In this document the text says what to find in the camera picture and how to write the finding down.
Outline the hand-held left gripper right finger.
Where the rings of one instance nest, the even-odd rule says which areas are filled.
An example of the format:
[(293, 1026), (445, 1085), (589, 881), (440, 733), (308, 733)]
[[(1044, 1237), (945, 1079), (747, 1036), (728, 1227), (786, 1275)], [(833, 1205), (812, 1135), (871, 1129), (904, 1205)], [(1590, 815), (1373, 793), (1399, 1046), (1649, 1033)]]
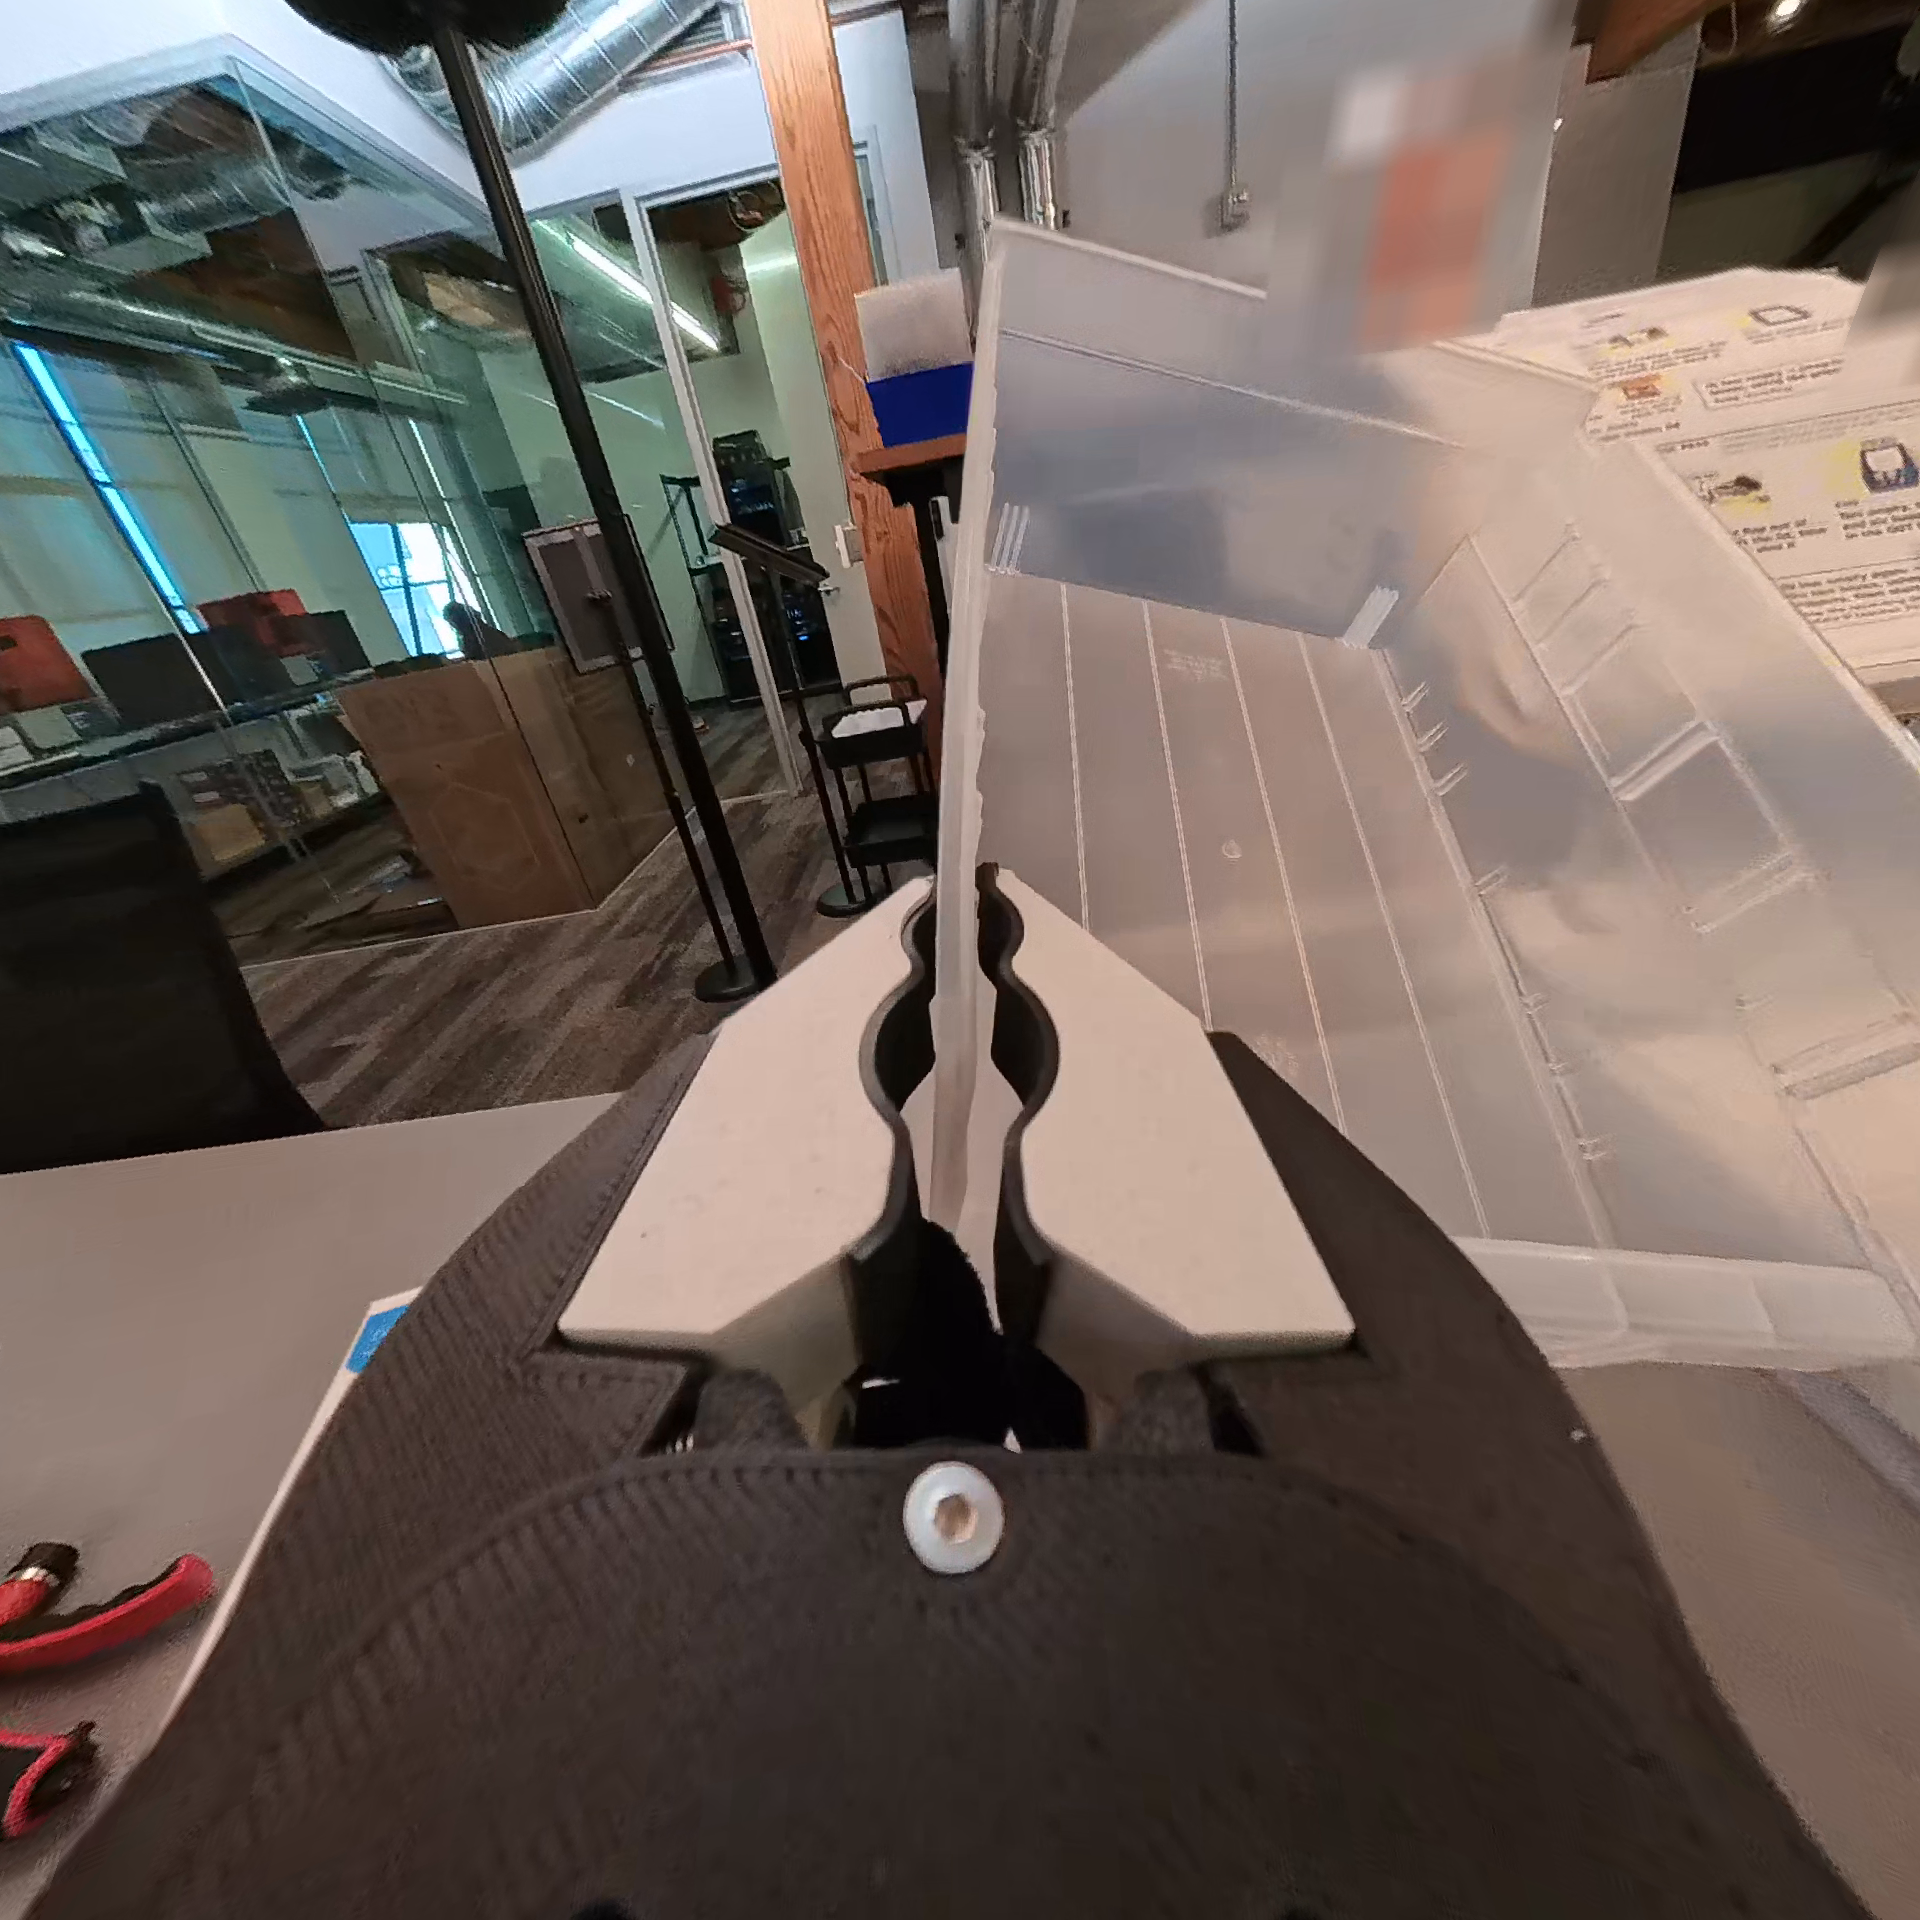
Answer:
[(1158, 1373), (1354, 1344), (1212, 1036), (1010, 864), (977, 873), (977, 1251), (1015, 1449)]

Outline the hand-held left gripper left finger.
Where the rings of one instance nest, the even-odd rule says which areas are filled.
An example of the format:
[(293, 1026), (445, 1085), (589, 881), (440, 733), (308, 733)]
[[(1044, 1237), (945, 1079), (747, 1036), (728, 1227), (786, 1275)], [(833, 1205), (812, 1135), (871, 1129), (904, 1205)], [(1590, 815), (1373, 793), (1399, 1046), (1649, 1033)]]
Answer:
[(846, 1437), (917, 1260), (935, 932), (912, 877), (710, 1036), (559, 1317), (569, 1349), (756, 1373), (812, 1446)]

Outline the clear plastic bin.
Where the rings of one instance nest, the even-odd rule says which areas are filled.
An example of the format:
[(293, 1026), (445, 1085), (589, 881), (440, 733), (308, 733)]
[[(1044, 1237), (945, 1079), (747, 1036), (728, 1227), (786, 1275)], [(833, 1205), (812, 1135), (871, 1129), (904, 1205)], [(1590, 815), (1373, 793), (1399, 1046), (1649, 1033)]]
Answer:
[(1916, 1359), (1916, 740), (1502, 340), (1001, 222), (945, 678), (994, 862), (1320, 1107), (1561, 1364)]

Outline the black cart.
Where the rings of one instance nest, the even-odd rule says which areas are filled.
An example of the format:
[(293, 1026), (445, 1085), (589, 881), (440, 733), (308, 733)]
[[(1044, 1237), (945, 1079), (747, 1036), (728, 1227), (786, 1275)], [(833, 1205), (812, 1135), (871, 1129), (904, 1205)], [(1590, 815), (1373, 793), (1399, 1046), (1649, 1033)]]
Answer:
[(851, 921), (893, 892), (893, 869), (937, 864), (940, 790), (917, 678), (833, 687), (821, 714), (801, 702), (801, 747), (835, 869), (812, 911)]

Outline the wooden cabinet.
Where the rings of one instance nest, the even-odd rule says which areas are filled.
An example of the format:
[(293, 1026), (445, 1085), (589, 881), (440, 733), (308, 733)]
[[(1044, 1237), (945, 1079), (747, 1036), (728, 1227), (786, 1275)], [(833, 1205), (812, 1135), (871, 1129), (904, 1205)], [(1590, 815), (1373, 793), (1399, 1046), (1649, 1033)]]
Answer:
[(589, 911), (673, 837), (625, 684), (560, 647), (367, 676), (334, 702), (466, 932)]

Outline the black office chair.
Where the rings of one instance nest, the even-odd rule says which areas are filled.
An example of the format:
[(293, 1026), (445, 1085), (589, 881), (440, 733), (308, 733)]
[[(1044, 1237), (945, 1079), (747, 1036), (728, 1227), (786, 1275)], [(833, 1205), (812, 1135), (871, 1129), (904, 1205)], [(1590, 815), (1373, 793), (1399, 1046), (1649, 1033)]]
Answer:
[(4, 1176), (324, 1129), (161, 788), (4, 827)]

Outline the black server rack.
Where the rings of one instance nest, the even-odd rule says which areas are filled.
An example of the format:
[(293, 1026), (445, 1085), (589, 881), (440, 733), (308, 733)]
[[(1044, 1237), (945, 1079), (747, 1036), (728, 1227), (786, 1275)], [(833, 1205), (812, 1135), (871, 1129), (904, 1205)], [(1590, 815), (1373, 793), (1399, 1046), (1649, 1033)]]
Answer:
[[(803, 537), (801, 495), (789, 480), (789, 462), (773, 458), (756, 430), (715, 437), (710, 458), (731, 527), (786, 554), (812, 563), (812, 551)], [(731, 707), (754, 707), (754, 661), (744, 621), (731, 596), (726, 560), (710, 537), (707, 560), (710, 565), (706, 571), (703, 598), (707, 616), (707, 639), (715, 647), (715, 662), (726, 678), (726, 697), (731, 700)], [(817, 692), (840, 684), (843, 672), (835, 662), (830, 611), (821, 601), (825, 583), (796, 583), (789, 576), (765, 576), (756, 567), (747, 567), (747, 589), (754, 598), (761, 639), (766, 647), (779, 692)]]

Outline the black pole stand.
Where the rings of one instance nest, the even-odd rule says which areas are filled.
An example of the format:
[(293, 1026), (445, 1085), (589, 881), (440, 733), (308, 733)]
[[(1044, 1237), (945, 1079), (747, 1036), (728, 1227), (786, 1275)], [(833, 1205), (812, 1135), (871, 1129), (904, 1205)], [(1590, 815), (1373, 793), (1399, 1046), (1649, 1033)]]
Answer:
[(404, 55), (429, 50), (449, 96), (460, 140), (483, 194), (499, 255), (522, 303), (566, 442), (580, 473), (604, 554), (613, 576), (611, 634), (618, 666), (633, 697), (638, 678), (633, 650), (647, 662), (657, 690), (657, 711), (668, 735), (680, 775), (667, 777), (668, 809), (681, 839), (694, 894), (707, 914), (717, 957), (694, 974), (692, 995), (703, 1002), (734, 1007), (778, 982), (754, 894), (747, 888), (726, 805), (707, 775), (703, 740), (686, 707), (686, 692), (668, 661), (660, 598), (633, 537), (625, 507), (618, 495), (611, 458), (589, 421), (586, 391), (566, 337), (560, 312), (539, 257), (536, 233), (522, 209), (512, 162), (476, 64), (476, 38), (492, 50), (522, 46), (560, 18), (560, 5), (293, 5), (293, 12), (328, 38), (367, 55)]

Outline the blue storage bin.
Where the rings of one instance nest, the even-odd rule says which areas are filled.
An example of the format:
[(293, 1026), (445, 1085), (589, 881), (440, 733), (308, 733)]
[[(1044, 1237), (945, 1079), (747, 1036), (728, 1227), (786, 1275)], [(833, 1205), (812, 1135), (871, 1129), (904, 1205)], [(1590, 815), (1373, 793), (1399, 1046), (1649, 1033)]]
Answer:
[(974, 401), (974, 331), (961, 269), (861, 291), (854, 322), (882, 444), (961, 437)]

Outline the wooden pillar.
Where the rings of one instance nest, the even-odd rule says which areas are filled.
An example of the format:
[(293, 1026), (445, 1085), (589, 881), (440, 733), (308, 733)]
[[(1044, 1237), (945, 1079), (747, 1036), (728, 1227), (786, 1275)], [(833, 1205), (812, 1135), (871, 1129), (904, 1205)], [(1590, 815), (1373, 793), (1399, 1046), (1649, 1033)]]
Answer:
[(944, 721), (944, 671), (925, 585), (917, 523), (864, 473), (882, 451), (864, 391), (854, 298), (876, 289), (851, 125), (825, 5), (747, 5), (761, 96), (792, 222), (796, 263), (821, 360), (830, 421), (861, 538), (868, 601), (887, 672), (908, 672), (926, 702), (929, 747)]

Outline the printed instruction sheet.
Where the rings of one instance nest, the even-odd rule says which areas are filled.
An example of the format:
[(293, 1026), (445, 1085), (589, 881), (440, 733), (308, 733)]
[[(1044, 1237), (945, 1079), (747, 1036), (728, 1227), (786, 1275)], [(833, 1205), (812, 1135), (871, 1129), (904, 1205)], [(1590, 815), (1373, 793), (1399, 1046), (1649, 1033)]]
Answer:
[(1916, 349), (1860, 284), (1731, 269), (1502, 316), (1477, 345), (1581, 375), (1586, 437), (1662, 462), (1792, 611), (1916, 711)]

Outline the glass partition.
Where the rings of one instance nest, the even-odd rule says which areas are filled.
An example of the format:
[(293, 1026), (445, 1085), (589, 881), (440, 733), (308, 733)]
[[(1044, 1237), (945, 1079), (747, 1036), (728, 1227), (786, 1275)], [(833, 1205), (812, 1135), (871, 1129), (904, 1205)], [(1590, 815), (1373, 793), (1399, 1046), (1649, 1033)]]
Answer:
[[(296, 33), (265, 5), (182, 27), (4, 5), (4, 827), (161, 788), (254, 968), (545, 932), (642, 881), (667, 886), (642, 926), (692, 926), (710, 963), (673, 809), (596, 908), (460, 926), (334, 702), (543, 647), (619, 666), (611, 563), (434, 55)], [(825, 583), (840, 684), (877, 645), (747, 11), (509, 160), (717, 800), (792, 793), (810, 692), (779, 692), (747, 567)], [(789, 462), (812, 563), (731, 527), (710, 444), (736, 430)], [(754, 707), (707, 639), (707, 537)]]

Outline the red-handled pliers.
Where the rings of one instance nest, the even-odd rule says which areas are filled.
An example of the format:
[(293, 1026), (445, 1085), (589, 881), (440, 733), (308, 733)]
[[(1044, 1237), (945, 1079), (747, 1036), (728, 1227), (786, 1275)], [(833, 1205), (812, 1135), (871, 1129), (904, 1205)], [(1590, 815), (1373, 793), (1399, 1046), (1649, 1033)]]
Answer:
[(79, 1670), (156, 1635), (214, 1598), (214, 1571), (199, 1553), (174, 1559), (156, 1578), (120, 1594), (53, 1609), (56, 1582), (26, 1564), (4, 1582), (4, 1680)]

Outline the red-handled tool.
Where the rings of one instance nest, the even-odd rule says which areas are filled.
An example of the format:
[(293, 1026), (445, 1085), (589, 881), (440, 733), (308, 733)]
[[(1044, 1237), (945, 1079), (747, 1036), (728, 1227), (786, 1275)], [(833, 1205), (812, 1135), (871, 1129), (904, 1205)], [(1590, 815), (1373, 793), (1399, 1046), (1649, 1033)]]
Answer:
[(31, 1836), (99, 1768), (93, 1724), (57, 1734), (4, 1726), (4, 1844)]

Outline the silver air duct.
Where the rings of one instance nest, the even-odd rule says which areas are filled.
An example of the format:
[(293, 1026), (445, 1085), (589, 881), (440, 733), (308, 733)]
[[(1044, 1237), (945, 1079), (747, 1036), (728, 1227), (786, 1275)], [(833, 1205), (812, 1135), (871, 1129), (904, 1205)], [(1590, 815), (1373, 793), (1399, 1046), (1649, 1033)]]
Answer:
[(717, 11), (720, 5), (566, 5), (556, 24), (514, 50), (476, 46), (476, 77), (504, 150), (549, 143)]

